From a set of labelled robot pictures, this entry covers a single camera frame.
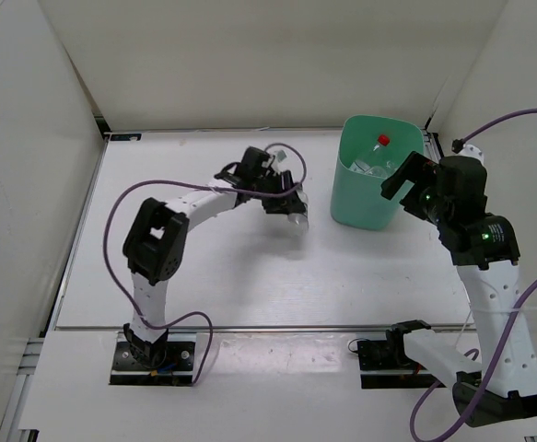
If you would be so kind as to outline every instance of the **plastic bottle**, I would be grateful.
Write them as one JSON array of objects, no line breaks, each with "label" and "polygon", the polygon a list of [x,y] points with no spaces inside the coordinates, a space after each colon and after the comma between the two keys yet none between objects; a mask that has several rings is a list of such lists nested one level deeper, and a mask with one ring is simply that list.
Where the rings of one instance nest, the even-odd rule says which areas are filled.
[{"label": "plastic bottle", "polygon": [[377,143],[369,150],[363,152],[350,166],[350,170],[363,173],[371,177],[387,179],[397,169],[390,161],[383,160],[385,149],[389,148],[391,140],[385,134],[379,135]]}]

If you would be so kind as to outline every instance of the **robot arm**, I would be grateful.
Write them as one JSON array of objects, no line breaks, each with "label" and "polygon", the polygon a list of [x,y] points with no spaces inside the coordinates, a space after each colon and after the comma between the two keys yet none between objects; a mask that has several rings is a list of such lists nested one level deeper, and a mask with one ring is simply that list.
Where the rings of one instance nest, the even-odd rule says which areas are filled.
[{"label": "robot arm", "polygon": [[[278,164],[283,151],[274,154],[249,147],[239,163],[217,173],[208,187],[274,194],[293,188],[292,174]],[[134,300],[150,323],[165,323],[168,281],[181,265],[187,233],[204,221],[227,210],[260,199],[267,214],[288,215],[299,229],[308,227],[307,197],[301,188],[284,198],[254,196],[237,192],[200,190],[160,202],[145,200],[123,244],[134,285]],[[157,368],[165,357],[168,330],[152,330],[134,312],[123,331],[133,357],[145,367]]]},{"label": "robot arm", "polygon": [[[413,152],[382,185],[391,199],[408,180],[414,184],[401,200],[406,212],[438,228],[439,239],[457,266],[473,311],[484,355],[476,363],[448,345],[421,320],[396,324],[387,341],[399,363],[425,366],[446,387],[462,413],[476,392],[519,297],[519,249],[513,227],[485,211],[483,155],[466,146],[439,164]],[[537,416],[537,358],[524,313],[520,312],[483,399],[468,425]]]}]

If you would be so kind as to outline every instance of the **trash can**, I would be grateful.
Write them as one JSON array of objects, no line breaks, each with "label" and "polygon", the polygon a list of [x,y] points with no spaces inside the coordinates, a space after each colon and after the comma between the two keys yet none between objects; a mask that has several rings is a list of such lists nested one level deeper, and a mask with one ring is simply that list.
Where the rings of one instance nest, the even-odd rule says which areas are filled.
[{"label": "trash can", "polygon": [[391,161],[399,167],[411,152],[424,153],[422,131],[410,122],[368,115],[349,118],[342,130],[330,206],[332,218],[338,223],[381,230],[391,222],[399,202],[410,189],[406,183],[389,201],[380,196],[384,179],[350,169],[358,156],[373,149],[381,134],[391,142],[377,155],[378,161]]}]

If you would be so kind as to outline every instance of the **bottle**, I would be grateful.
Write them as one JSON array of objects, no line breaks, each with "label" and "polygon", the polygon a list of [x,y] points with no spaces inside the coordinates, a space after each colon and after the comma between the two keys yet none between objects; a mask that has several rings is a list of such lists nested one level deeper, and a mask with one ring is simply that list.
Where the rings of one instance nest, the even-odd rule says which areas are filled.
[{"label": "bottle", "polygon": [[389,178],[395,172],[395,169],[397,169],[390,161],[383,161],[384,151],[388,148],[390,142],[391,140],[387,135],[379,135],[374,147],[359,155],[354,163],[352,163],[352,166],[350,166],[350,170],[371,177]]}]

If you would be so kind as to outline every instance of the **white wall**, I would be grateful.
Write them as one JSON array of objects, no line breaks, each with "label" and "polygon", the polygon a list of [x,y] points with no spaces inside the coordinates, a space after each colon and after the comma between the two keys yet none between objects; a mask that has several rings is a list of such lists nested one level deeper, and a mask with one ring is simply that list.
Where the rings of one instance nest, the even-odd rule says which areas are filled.
[{"label": "white wall", "polygon": [[441,119],[506,0],[41,0],[113,130]]},{"label": "white wall", "polygon": [[58,284],[102,140],[34,0],[0,5],[0,422]]},{"label": "white wall", "polygon": [[[537,1],[509,0],[442,128],[444,146],[528,107],[537,107]],[[516,228],[528,284],[537,277],[537,116],[503,123],[474,143],[486,153],[488,209]],[[531,303],[537,305],[537,294]],[[537,313],[530,319],[537,346]]]}]

